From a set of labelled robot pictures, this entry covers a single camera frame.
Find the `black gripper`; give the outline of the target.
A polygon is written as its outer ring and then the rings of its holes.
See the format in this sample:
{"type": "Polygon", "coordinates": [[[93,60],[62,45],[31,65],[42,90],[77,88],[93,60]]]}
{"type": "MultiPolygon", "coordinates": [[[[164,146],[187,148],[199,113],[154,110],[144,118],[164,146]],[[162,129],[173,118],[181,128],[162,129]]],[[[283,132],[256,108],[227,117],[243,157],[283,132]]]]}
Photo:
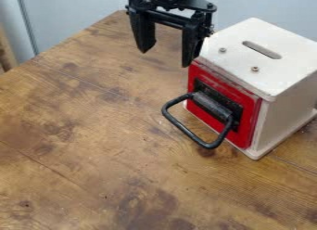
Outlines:
{"type": "Polygon", "coordinates": [[[207,0],[128,0],[128,15],[140,50],[157,43],[156,23],[183,29],[183,67],[200,56],[207,36],[213,34],[217,6],[207,0]]]}

